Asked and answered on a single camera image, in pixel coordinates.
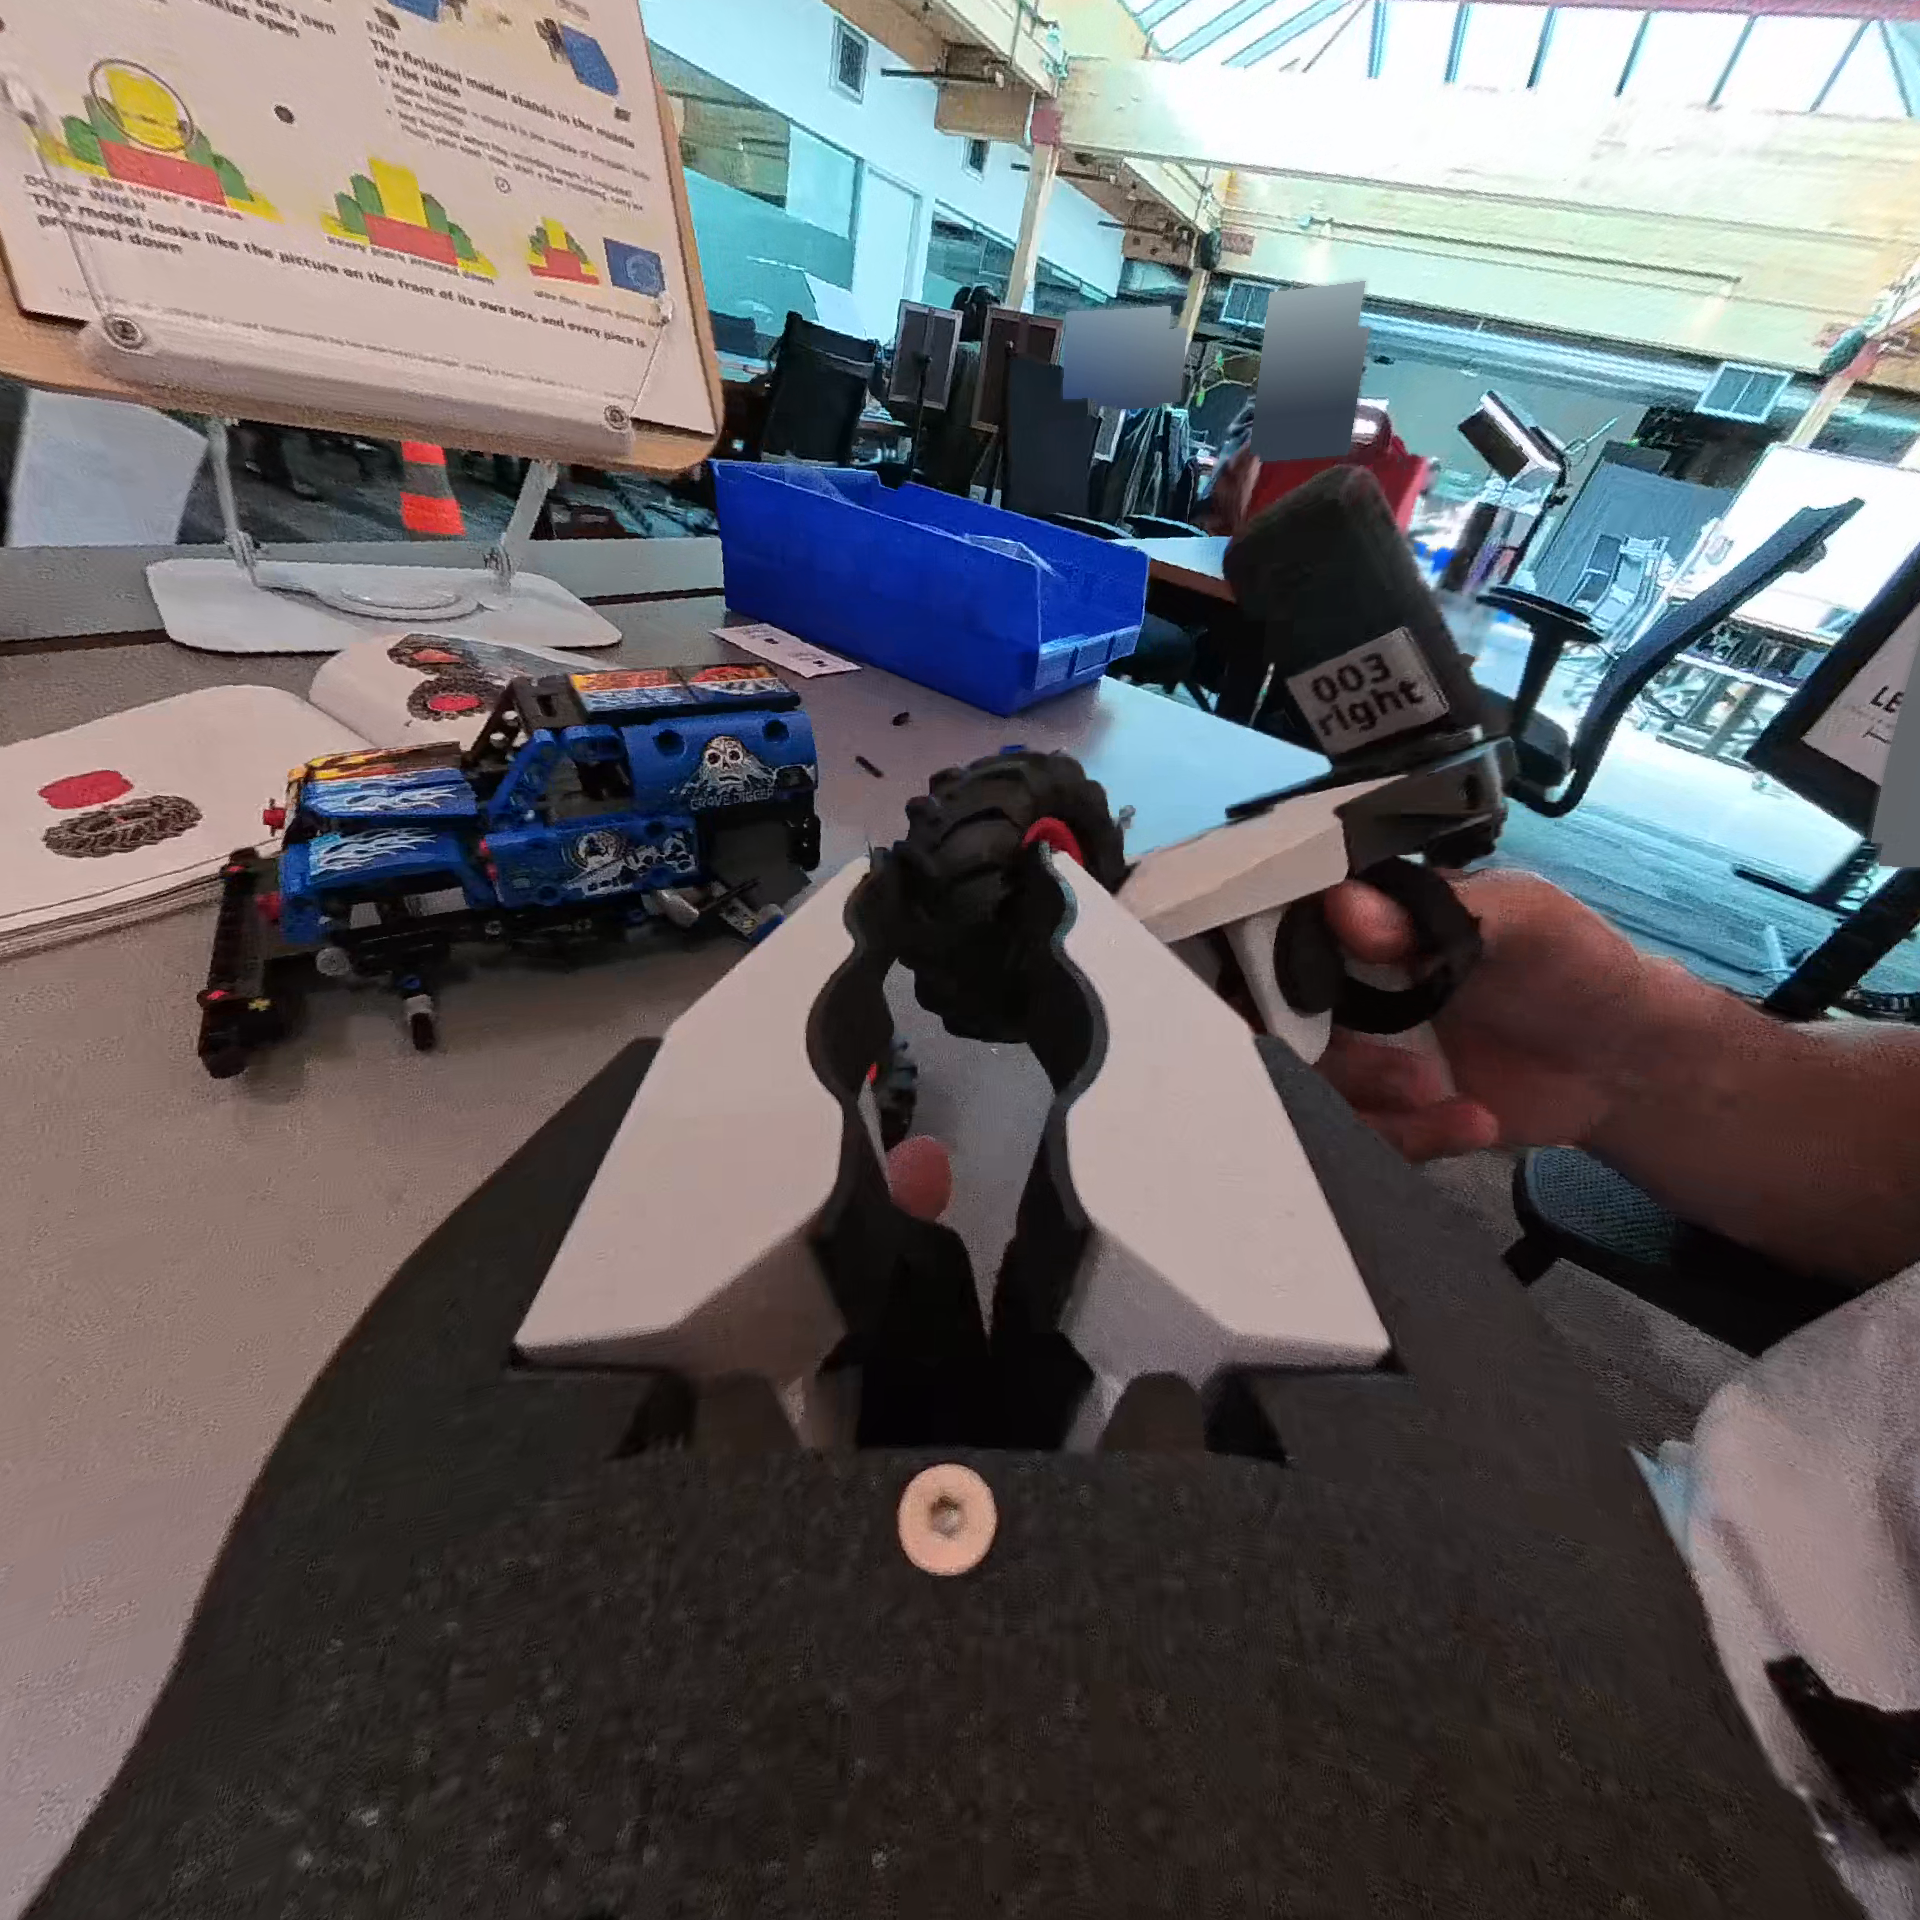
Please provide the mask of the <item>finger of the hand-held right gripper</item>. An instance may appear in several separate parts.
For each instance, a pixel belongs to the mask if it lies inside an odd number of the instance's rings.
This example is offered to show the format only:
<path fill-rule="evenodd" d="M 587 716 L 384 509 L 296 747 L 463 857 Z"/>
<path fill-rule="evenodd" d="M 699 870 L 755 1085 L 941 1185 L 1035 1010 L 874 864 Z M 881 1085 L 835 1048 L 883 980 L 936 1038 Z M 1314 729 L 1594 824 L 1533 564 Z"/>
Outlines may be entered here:
<path fill-rule="evenodd" d="M 1321 897 L 1359 870 L 1341 812 L 1396 782 L 1290 788 L 1272 808 L 1154 848 L 1129 870 L 1119 906 L 1178 944 Z"/>

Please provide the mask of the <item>person's right forearm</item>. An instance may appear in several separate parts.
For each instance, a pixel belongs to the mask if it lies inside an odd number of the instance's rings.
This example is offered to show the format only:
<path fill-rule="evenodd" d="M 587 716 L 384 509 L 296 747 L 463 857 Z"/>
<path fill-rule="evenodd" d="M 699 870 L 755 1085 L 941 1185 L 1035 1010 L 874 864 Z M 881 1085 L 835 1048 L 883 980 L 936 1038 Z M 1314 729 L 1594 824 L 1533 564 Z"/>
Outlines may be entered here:
<path fill-rule="evenodd" d="M 1788 1025 L 1644 962 L 1603 1003 L 1587 1149 L 1664 1210 L 1825 1280 L 1917 1258 L 1917 1033 Z"/>

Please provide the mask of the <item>person's right hand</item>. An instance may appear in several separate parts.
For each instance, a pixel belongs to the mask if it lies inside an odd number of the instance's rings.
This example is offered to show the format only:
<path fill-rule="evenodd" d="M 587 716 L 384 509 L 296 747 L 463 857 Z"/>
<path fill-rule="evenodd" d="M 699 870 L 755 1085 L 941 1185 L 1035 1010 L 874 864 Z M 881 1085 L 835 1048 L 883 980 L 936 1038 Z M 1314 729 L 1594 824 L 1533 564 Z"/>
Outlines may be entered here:
<path fill-rule="evenodd" d="M 1584 1145 L 1615 1104 L 1649 958 L 1544 877 L 1449 883 L 1479 929 L 1479 962 L 1431 1026 L 1436 1054 L 1335 1026 L 1319 1075 L 1411 1163 Z"/>

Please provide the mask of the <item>red bag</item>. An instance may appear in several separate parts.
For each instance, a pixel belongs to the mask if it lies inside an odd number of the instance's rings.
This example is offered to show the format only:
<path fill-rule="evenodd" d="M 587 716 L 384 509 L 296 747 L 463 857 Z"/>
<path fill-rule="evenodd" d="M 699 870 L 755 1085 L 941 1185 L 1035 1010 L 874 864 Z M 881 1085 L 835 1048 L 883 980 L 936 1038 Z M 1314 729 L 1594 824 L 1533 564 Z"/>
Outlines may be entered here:
<path fill-rule="evenodd" d="M 1194 509 L 1194 522 L 1208 536 L 1233 537 L 1251 516 L 1335 469 L 1370 473 L 1396 525 L 1409 530 L 1434 473 L 1434 464 L 1401 441 L 1383 400 L 1359 400 L 1351 448 L 1338 460 L 1264 461 L 1253 451 L 1253 432 L 1256 404 L 1248 400 L 1233 420 Z"/>

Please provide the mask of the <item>wooden table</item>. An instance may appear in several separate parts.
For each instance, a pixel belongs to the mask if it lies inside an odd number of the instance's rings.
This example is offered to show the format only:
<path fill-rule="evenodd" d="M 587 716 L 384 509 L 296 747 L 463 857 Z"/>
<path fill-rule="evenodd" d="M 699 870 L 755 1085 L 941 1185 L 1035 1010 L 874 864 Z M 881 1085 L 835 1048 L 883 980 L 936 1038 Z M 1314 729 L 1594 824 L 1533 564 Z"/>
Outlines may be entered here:
<path fill-rule="evenodd" d="M 1116 544 L 1145 556 L 1154 586 L 1203 595 L 1224 606 L 1236 601 L 1226 570 L 1233 544 L 1226 536 L 1132 536 Z"/>

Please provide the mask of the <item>blue toy brick truck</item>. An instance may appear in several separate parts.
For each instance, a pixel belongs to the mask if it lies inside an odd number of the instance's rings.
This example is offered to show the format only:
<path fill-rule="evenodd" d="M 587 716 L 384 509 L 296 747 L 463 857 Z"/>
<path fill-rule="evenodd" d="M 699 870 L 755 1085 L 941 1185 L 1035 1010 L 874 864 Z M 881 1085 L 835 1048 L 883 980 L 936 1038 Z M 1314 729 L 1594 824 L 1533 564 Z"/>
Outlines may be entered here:
<path fill-rule="evenodd" d="M 419 1052 L 467 952 L 564 962 L 672 929 L 755 944 L 821 862 L 818 749 L 770 666 L 514 677 L 467 740 L 312 760 L 223 868 L 199 1062 L 229 1078 L 314 979 L 399 1000 Z"/>

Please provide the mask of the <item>dark monitor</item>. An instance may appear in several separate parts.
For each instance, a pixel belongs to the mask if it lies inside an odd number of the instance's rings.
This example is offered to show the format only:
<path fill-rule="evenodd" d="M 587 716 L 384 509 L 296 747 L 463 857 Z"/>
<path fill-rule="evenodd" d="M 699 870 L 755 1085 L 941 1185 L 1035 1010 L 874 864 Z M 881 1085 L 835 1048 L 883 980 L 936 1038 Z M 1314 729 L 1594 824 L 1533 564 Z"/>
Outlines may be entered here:
<path fill-rule="evenodd" d="M 883 387 L 883 404 L 912 417 L 944 411 L 951 400 L 964 313 L 959 306 L 900 301 Z"/>
<path fill-rule="evenodd" d="M 988 436 L 1002 432 L 1009 414 L 1010 373 L 1026 366 L 1059 366 L 1063 334 L 1063 317 L 1035 315 L 1003 305 L 991 305 L 984 310 L 972 403 L 973 432 Z"/>

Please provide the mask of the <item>blue plastic bin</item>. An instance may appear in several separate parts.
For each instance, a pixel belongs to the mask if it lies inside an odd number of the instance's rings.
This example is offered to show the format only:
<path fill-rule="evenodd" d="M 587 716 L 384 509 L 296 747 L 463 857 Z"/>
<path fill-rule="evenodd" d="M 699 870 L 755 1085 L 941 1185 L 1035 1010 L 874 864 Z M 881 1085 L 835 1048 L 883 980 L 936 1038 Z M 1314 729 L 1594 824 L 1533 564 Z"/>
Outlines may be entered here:
<path fill-rule="evenodd" d="M 1100 682 L 1145 622 L 1129 544 L 869 469 L 711 467 L 727 606 L 994 716 Z"/>

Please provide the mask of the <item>blue mesh chair seat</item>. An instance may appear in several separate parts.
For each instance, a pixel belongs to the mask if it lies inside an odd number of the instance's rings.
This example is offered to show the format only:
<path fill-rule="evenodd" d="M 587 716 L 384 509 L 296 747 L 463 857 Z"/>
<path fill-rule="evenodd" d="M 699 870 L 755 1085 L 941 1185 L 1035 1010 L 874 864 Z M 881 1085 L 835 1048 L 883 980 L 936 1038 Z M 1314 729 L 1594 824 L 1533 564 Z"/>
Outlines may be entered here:
<path fill-rule="evenodd" d="M 1572 1147 L 1523 1155 L 1512 1203 L 1520 1234 L 1504 1265 L 1520 1284 L 1572 1265 L 1749 1357 L 1856 1299 L 1687 1222 Z"/>

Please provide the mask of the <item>white paper label strip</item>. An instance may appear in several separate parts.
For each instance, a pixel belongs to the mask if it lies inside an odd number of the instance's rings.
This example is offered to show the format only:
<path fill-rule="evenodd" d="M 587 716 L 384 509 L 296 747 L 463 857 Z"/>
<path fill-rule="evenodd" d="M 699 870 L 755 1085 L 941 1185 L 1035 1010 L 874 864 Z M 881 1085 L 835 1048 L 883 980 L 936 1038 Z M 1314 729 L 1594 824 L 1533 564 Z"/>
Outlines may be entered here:
<path fill-rule="evenodd" d="M 801 682 L 837 680 L 859 670 L 858 661 L 840 656 L 769 622 L 729 622 L 711 629 L 711 633 L 737 652 L 763 661 Z"/>

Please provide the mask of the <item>black high-back chair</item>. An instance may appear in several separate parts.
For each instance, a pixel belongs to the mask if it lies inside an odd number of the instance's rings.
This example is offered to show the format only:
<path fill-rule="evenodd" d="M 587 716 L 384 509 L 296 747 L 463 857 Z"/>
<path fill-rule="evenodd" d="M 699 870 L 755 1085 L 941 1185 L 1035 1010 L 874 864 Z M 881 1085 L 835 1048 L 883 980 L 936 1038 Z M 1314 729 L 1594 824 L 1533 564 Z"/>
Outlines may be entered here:
<path fill-rule="evenodd" d="M 788 310 L 770 356 L 752 457 L 850 467 L 879 361 L 875 338 L 858 338 Z"/>

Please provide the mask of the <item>clear acrylic stand base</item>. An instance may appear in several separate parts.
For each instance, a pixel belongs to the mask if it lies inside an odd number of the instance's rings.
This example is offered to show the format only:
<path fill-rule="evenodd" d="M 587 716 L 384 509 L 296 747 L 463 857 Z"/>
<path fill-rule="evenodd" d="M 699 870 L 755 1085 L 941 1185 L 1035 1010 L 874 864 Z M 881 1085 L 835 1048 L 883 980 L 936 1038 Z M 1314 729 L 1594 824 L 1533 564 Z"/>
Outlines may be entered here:
<path fill-rule="evenodd" d="M 499 640 L 580 654 L 619 644 L 613 622 L 529 570 L 538 514 L 561 473 L 532 461 L 483 568 L 265 560 L 237 514 L 229 422 L 208 422 L 225 560 L 157 560 L 146 588 L 167 640 L 218 656 L 333 656 L 364 638 Z"/>

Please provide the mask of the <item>open instruction booklet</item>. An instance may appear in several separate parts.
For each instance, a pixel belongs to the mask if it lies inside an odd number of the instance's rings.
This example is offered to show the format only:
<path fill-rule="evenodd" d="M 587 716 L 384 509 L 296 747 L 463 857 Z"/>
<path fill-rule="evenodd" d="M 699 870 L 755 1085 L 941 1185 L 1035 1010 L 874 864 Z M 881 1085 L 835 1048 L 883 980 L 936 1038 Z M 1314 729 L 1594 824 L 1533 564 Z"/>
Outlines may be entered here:
<path fill-rule="evenodd" d="M 554 648 L 417 632 L 351 643 L 304 694 L 192 690 L 4 747 L 4 958 L 218 897 L 231 852 L 277 854 L 274 810 L 312 760 L 464 747 L 511 677 L 587 662 Z"/>

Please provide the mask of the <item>person's white shirt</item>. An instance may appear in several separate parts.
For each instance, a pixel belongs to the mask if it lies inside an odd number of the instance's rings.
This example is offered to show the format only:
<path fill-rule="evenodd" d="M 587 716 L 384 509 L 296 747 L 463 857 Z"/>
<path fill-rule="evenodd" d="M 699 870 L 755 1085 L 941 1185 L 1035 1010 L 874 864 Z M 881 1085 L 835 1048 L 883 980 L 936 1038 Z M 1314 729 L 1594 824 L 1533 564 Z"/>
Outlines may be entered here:
<path fill-rule="evenodd" d="M 1801 1657 L 1845 1700 L 1917 1705 L 1915 1266 L 1747 1364 L 1685 1444 L 1639 1466 L 1747 1723 L 1840 1883 L 1865 1915 L 1917 1915 L 1915 1853 L 1842 1805 L 1767 1673 Z"/>

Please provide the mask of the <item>instruction sheet board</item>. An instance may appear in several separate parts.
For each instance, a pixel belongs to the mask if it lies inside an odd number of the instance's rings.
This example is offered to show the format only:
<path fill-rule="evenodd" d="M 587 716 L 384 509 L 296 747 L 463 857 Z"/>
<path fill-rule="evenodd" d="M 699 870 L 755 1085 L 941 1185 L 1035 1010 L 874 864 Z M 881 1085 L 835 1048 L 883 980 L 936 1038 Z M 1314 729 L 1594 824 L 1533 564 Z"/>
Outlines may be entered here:
<path fill-rule="evenodd" d="M 4 373 L 682 473 L 725 414 L 635 3 L 25 3 Z"/>

